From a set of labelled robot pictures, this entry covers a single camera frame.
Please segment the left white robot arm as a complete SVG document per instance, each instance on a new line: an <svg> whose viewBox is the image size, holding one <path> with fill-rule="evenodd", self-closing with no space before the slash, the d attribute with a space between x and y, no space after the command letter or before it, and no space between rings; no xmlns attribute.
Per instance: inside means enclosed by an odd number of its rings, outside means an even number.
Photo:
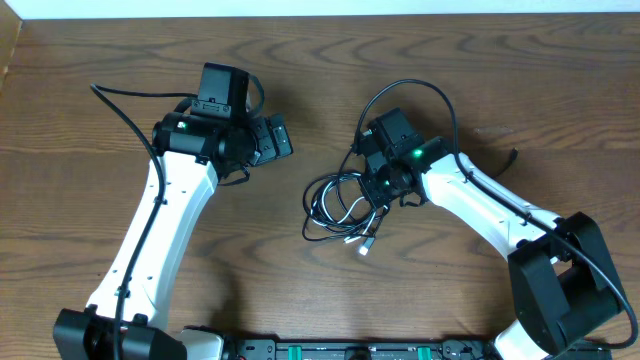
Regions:
<svg viewBox="0 0 640 360"><path fill-rule="evenodd" d="M139 206L109 271L84 310L62 310L53 339L64 359L224 359L222 336L204 327L167 334L176 276L198 218L218 187L240 183L253 167L292 154L284 119L262 115L239 68L207 63L199 91L150 137L134 132L150 156Z"/></svg>

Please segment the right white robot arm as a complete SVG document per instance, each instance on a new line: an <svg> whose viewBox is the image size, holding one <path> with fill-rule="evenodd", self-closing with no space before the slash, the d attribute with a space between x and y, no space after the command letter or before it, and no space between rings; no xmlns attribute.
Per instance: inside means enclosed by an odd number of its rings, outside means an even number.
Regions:
<svg viewBox="0 0 640 360"><path fill-rule="evenodd" d="M607 351L589 333L628 305L603 234L582 212L541 209L477 169L442 137L425 140L395 108L357 132L365 197L380 208L416 194L465 222L508 264L516 319L493 341L501 359L580 359Z"/></svg>

